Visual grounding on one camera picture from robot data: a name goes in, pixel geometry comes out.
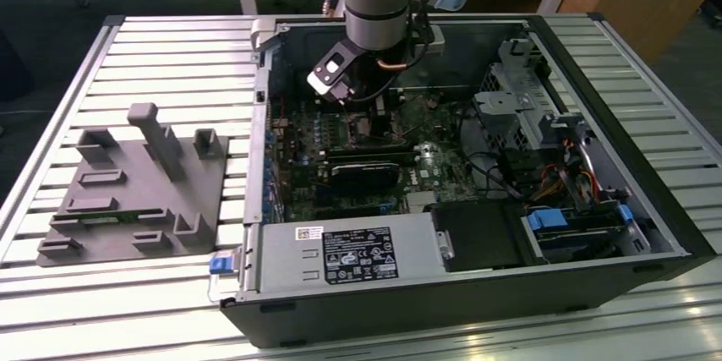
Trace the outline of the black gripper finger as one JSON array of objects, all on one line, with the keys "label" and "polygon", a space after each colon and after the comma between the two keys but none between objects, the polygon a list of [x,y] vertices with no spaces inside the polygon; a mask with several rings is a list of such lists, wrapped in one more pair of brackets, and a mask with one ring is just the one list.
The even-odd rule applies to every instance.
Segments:
[{"label": "black gripper finger", "polygon": [[385,96],[378,96],[369,114],[370,135],[385,137],[390,132],[391,114],[385,101]]}]

